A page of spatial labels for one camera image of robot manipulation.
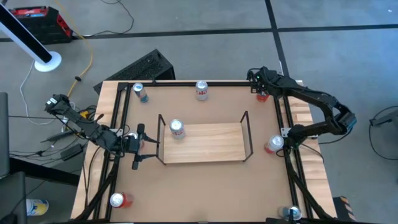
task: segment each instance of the gray floor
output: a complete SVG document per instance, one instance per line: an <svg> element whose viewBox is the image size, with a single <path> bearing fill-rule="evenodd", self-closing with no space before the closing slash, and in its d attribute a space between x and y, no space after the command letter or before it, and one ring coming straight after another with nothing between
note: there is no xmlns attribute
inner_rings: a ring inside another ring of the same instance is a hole
<svg viewBox="0 0 398 224"><path fill-rule="evenodd" d="M7 7L31 6L31 1L10 0ZM130 20L123 8L98 0L61 3L74 18L83 34L105 29L122 31ZM263 0L151 0L123 3L135 18L130 32L158 32L197 29L270 28ZM56 6L52 0L35 0L35 5ZM272 1L279 27L351 26L396 24L396 1ZM295 32L280 35L290 76L303 80L310 88L336 96L357 115L358 123L346 139L322 145L333 196L344 195L351 202L359 221L395 223L398 208L398 163L377 157L369 145L368 124L374 114L388 106L398 105L396 64L398 30L356 30L329 32ZM174 65L178 79L244 79L247 69L265 65L280 70L271 33L197 35L181 37L145 37L131 39L90 40L94 64L72 96L80 108L96 104L98 96L92 86L137 60L153 49L159 49ZM33 71L25 84L31 116L47 116L44 103L54 93L66 93L88 64L89 53L83 41L49 45L63 57L60 68L50 73ZM10 97L10 114L24 115L19 86L32 59L16 44L0 43L0 91ZM312 108L315 121L320 111ZM48 147L39 143L60 130L59 122L36 126L26 119L10 119L11 150L35 152ZM392 125L373 129L377 150L398 157L398 139ZM321 136L320 142L336 139ZM81 167L82 157L48 166L73 171ZM28 180L27 189L39 182ZM67 220L75 197L74 187L45 183L28 198L50 200L50 210L31 223Z"/></svg>

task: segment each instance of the yellow cable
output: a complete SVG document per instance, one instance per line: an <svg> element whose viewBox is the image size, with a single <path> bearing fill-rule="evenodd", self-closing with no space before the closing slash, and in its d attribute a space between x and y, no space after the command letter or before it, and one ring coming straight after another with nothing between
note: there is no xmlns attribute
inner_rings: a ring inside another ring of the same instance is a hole
<svg viewBox="0 0 398 224"><path fill-rule="evenodd" d="M74 31L82 40L84 40L84 41L86 42L86 44L87 44L87 46L88 46L88 48L89 48L89 50L90 50L90 63L88 64L88 66L86 67L86 69L84 69L84 71L82 71L82 73L79 75L79 77L82 77L82 76L90 69L90 67L91 67L92 64L93 64L93 57L94 57L93 48L91 47L90 43L89 43L82 35L80 35L80 33L79 33L78 30L77 30L77 27L75 26L75 23L74 23L73 19L70 17L69 13L65 10L65 8L61 5L61 3L59 3L58 0L55 0L55 3L57 3L57 4L60 6L62 12L66 15L67 19L69 20L70 24L71 24L72 27L73 27L73 31ZM70 95L71 95L71 93L72 93L72 90L74 89L76 83L77 83L77 80L75 80L75 82L73 82L72 86L70 87L69 92L68 92L68 97L70 97Z"/></svg>

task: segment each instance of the black case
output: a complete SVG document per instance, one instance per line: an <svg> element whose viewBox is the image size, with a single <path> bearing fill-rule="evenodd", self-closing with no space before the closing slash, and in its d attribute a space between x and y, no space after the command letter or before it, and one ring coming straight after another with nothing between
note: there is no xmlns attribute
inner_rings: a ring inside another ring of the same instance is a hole
<svg viewBox="0 0 398 224"><path fill-rule="evenodd" d="M175 80L175 74L173 65L155 49L106 80ZM102 82L94 91L100 94L101 87Z"/></svg>
<svg viewBox="0 0 398 224"><path fill-rule="evenodd" d="M62 44L72 41L73 31L60 16L58 10L52 7L19 7L10 9L11 13L19 9L48 9L45 17L16 16L24 27L42 44Z"/></svg>

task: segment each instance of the table surface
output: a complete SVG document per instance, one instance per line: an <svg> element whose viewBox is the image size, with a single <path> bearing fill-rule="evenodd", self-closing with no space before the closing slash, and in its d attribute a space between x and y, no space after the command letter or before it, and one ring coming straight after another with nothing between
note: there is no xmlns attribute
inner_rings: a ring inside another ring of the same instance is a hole
<svg viewBox="0 0 398 224"><path fill-rule="evenodd" d="M117 81L103 83L96 112L104 114L99 121L101 124L109 125L111 122L117 85ZM167 117L166 123L174 119L176 114L179 119L186 121L186 124L230 123L240 120L247 110L254 154L246 163L215 162L164 166L153 158L140 163L139 170L131 170L134 156L127 154L119 165L116 191L133 194L134 205L131 208L113 209L111 221L264 221L265 217L276 217L279 206L291 204L284 160L266 154L263 150L265 139L279 133L273 100L258 102L255 95L250 93L248 86L211 86L209 99L206 101L194 99L194 87L147 87L146 89L150 98L148 103L140 103L133 93L130 97L126 124L130 125L131 129L135 130L137 123L144 123L146 133L155 138L158 114ZM312 124L308 104L292 97L289 101L294 123ZM122 109L120 106L117 126ZM281 109L282 115L285 116L283 101ZM316 140L307 140L305 144L320 150ZM92 143L88 145L85 157L86 169L96 148ZM155 144L149 142L142 149L143 154L154 151ZM304 146L300 147L300 152L309 191L326 212L336 216L321 157ZM98 189L103 159L102 151L94 158L88 190L89 199ZM84 209L83 175L80 178L72 218ZM299 189L297 192L300 207L304 208ZM107 202L108 192L105 192L100 217L104 217Z"/></svg>

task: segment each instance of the wooden shelf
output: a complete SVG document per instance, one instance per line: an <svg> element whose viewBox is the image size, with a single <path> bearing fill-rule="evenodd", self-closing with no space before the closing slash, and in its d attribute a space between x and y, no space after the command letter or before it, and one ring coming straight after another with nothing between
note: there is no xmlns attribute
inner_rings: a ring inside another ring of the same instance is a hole
<svg viewBox="0 0 398 224"><path fill-rule="evenodd" d="M183 139L164 127L164 162L243 161L246 158L241 123L186 124Z"/></svg>

